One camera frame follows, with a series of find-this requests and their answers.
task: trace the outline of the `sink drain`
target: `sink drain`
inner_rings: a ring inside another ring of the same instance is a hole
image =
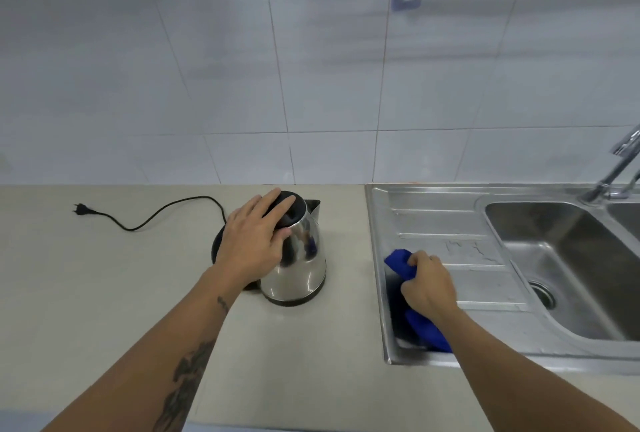
[[[554,295],[551,293],[551,291],[548,289],[546,285],[542,285],[541,283],[536,282],[535,280],[530,280],[529,285],[531,286],[533,291],[536,293],[536,296],[538,296],[538,299],[540,299],[544,307],[546,307],[549,310],[556,307],[556,299],[554,298]]]

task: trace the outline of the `power cord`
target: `power cord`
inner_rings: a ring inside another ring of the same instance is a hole
[[[142,228],[143,226],[147,225],[149,223],[149,221],[151,221],[152,219],[156,218],[157,214],[160,213],[165,208],[168,208],[171,205],[175,205],[176,203],[182,203],[183,201],[200,200],[200,199],[211,200],[216,205],[218,205],[218,207],[220,208],[220,211],[222,212],[222,220],[225,222],[225,225],[227,224],[227,217],[225,216],[225,210],[222,208],[222,205],[220,203],[218,203],[218,201],[215,198],[212,198],[212,197],[209,197],[209,196],[189,197],[189,198],[183,198],[182,200],[176,200],[176,201],[172,201],[171,203],[167,203],[160,210],[156,211],[153,215],[151,215],[149,218],[147,218],[144,223],[142,223],[141,225],[136,226],[135,228],[127,228],[126,226],[122,225],[122,223],[120,223],[117,219],[115,219],[114,217],[112,217],[108,213],[102,213],[100,211],[93,210],[92,208],[89,208],[88,206],[86,206],[86,205],[84,205],[82,203],[77,204],[76,205],[76,209],[73,210],[73,211],[74,211],[74,213],[76,213],[76,215],[80,215],[80,216],[82,216],[82,215],[102,215],[102,216],[106,216],[108,218],[111,218],[113,220],[113,222],[117,226],[122,228],[123,230],[126,230],[127,232],[135,232],[136,230],[140,230],[140,228]]]

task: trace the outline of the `tattoo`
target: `tattoo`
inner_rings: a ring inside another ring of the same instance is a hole
[[[180,384],[164,399],[163,411],[154,425],[153,432],[182,429],[215,343],[215,339],[200,343],[196,351],[180,360],[173,372],[174,383]]]
[[[225,302],[224,299],[222,299],[221,296],[218,296],[218,304],[220,304],[220,306],[222,306],[222,309],[225,311],[225,315],[229,314],[229,307],[227,305],[227,303]]]

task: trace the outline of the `blue cloth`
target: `blue cloth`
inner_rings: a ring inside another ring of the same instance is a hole
[[[403,280],[412,280],[415,278],[417,271],[416,266],[410,266],[407,261],[411,257],[411,252],[399,248],[391,252],[391,254],[385,258],[385,264],[389,268],[402,277]],[[444,351],[445,353],[451,353],[451,347],[447,340],[436,325],[429,321],[426,317],[414,311],[408,309],[404,313],[404,317],[412,327],[413,331],[424,341],[428,346],[437,349],[438,351]]]

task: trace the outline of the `electric kettle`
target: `electric kettle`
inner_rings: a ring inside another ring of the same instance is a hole
[[[296,306],[314,298],[324,284],[326,259],[318,227],[320,200],[305,200],[292,192],[281,192],[267,213],[291,195],[296,201],[276,224],[275,229],[289,227],[291,235],[282,245],[282,259],[265,277],[253,283],[274,304]],[[222,242],[223,226],[211,247],[216,262]]]

